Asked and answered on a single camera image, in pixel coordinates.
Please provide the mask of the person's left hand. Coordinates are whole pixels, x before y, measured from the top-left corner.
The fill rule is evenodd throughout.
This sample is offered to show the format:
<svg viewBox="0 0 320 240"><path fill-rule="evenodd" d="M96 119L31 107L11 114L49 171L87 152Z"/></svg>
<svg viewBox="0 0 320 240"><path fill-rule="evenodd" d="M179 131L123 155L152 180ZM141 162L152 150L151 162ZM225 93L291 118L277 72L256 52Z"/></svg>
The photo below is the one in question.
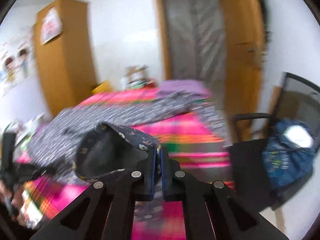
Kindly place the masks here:
<svg viewBox="0 0 320 240"><path fill-rule="evenodd" d="M16 207L16 209L19 211L19 214L16 216L12 216L13 221L17 221L20 224L25 223L25 218L23 213L21 213L21 208L24 204L24 199L22 197L24 191L23 184L19 185L15 193L12 193L12 191L5 186L3 181L1 181L1 203L5 204L4 200L7 197L9 200L11 200L12 206Z"/></svg>

